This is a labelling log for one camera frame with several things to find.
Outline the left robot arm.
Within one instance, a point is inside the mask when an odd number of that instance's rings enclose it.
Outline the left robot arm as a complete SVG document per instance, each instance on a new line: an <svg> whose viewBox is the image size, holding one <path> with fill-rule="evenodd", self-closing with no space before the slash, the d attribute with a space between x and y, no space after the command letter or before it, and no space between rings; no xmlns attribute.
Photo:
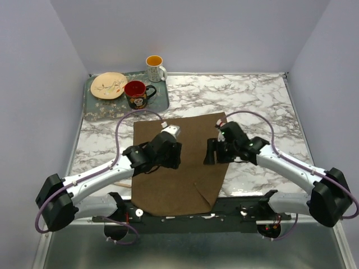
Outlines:
<svg viewBox="0 0 359 269"><path fill-rule="evenodd" d="M150 142L130 146L114 160L84 173L60 178L58 174L47 177L35 203L39 208L35 221L44 219L47 229L39 225L39 233L59 231L75 219L89 216L107 216L119 221L124 207L116 196L107 195L95 202L92 193L121 179L148 174L159 167L178 169L181 143L172 127L165 128Z"/></svg>

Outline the spoon with wooden handle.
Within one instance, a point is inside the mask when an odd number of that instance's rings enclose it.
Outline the spoon with wooden handle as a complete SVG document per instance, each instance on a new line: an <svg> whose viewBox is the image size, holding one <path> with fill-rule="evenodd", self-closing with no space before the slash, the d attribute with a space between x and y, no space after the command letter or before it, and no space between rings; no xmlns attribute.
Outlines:
<svg viewBox="0 0 359 269"><path fill-rule="evenodd" d="M120 182L115 182L113 184L116 186L119 186L119 187L123 187L123 188L131 188L132 187L130 184L120 183Z"/></svg>

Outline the brown cloth napkin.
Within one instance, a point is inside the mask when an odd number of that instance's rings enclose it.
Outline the brown cloth napkin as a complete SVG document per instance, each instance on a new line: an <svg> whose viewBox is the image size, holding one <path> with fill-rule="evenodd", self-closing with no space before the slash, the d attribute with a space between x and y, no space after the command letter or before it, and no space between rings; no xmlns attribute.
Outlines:
<svg viewBox="0 0 359 269"><path fill-rule="evenodd" d="M228 164L205 165L207 140L216 138L216 122L225 113L167 119L179 126L182 144L178 169L161 167L132 179L131 202L154 216L210 212L219 196Z"/></svg>

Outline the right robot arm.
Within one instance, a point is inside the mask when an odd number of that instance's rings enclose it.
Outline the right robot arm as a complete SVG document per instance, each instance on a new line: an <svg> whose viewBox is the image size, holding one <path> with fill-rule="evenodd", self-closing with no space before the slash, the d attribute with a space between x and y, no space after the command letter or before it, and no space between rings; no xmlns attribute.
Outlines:
<svg viewBox="0 0 359 269"><path fill-rule="evenodd" d="M282 213L309 215L331 228L353 203L345 176L339 169L317 168L276 150L272 142L261 137L248 138L236 122L219 121L217 128L218 136L207 140L205 165L251 163L303 189L303 193L268 192L264 202L258 205L263 219Z"/></svg>

